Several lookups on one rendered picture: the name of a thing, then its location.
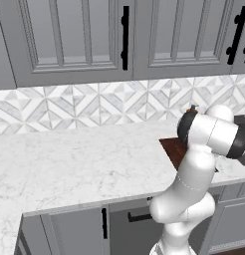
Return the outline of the brown wooden cutting board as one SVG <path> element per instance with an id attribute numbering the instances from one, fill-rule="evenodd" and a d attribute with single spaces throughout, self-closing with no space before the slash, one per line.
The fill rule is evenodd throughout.
<path id="1" fill-rule="evenodd" d="M 159 142 L 174 168 L 178 169 L 186 154 L 186 147 L 180 142 L 178 137 L 161 138 Z"/>

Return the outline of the dark grey appliance front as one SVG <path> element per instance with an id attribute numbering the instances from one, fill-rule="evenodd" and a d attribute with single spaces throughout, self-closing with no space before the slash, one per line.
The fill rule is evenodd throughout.
<path id="1" fill-rule="evenodd" d="M 110 205 L 111 255 L 149 255 L 161 236 L 163 225 L 152 218 L 129 222 L 132 216 L 149 214 L 148 198 L 116 202 Z"/>

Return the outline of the grey base cupboard door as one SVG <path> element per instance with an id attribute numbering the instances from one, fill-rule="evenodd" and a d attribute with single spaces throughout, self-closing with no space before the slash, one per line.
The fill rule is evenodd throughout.
<path id="1" fill-rule="evenodd" d="M 245 247 L 245 198 L 220 201 L 198 255 Z"/>
<path id="2" fill-rule="evenodd" d="M 104 239 L 102 208 L 106 207 L 42 214 L 41 222 L 51 255 L 111 255 L 108 210 L 108 239 Z"/>

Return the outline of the grey drawer front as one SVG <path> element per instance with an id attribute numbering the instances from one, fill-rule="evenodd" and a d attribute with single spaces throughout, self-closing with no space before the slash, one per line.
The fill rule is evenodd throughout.
<path id="1" fill-rule="evenodd" d="M 227 201 L 245 197 L 245 182 L 211 187 L 208 192 L 216 201 Z"/>

